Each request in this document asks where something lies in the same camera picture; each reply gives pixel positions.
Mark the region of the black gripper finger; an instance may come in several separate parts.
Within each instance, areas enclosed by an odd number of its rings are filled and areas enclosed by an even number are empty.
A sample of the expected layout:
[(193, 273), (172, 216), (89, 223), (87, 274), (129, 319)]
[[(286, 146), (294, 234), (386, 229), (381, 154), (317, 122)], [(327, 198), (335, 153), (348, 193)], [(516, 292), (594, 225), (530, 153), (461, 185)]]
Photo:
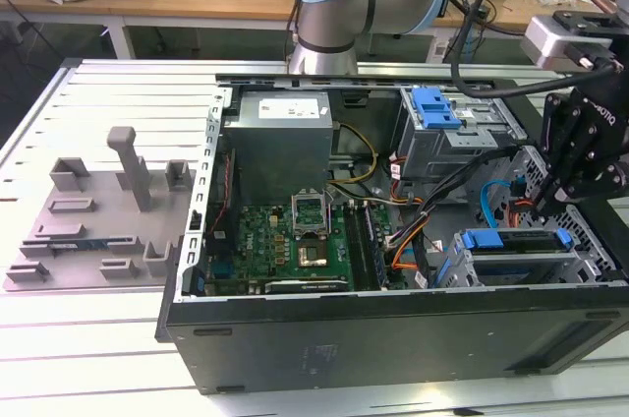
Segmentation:
[(586, 199), (615, 199), (622, 196), (622, 157), (615, 156), (584, 165), (559, 159), (546, 162), (545, 212), (558, 213), (566, 205)]
[(574, 167), (574, 140), (582, 109), (570, 96), (553, 92), (545, 99), (543, 111), (543, 152), (546, 175), (534, 200), (538, 213), (556, 213), (566, 199), (566, 188)]

